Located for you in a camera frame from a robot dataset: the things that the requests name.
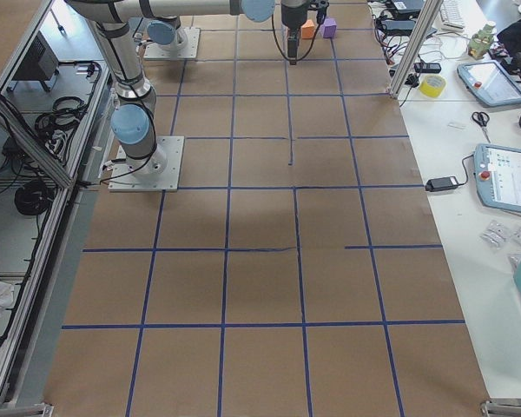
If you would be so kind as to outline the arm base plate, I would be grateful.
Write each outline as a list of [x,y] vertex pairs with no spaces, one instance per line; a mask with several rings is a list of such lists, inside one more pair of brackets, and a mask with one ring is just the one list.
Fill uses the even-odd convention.
[[181,160],[185,138],[183,136],[158,136],[157,148],[147,164],[137,170],[144,161],[129,158],[113,168],[110,192],[175,192],[179,186]]
[[149,34],[144,59],[149,61],[179,61],[196,59],[201,29],[180,27],[178,30],[161,30]]

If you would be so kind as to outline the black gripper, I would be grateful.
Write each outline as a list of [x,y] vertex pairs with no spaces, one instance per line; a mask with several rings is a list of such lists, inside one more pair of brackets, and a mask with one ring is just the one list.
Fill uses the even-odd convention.
[[286,5],[281,7],[281,22],[287,27],[287,60],[296,65],[300,46],[300,28],[307,21],[308,4]]

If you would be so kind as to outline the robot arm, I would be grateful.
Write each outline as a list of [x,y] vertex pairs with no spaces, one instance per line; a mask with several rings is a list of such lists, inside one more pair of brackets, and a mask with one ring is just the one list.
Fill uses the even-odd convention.
[[99,49],[115,76],[121,103],[138,103],[153,109],[155,92],[145,77],[141,60],[129,34],[129,20],[145,17],[164,21],[181,16],[245,15],[261,23],[274,15],[274,1],[69,1],[87,19]]
[[164,17],[151,20],[147,25],[150,40],[165,50],[180,50],[187,44],[187,35],[179,17]]

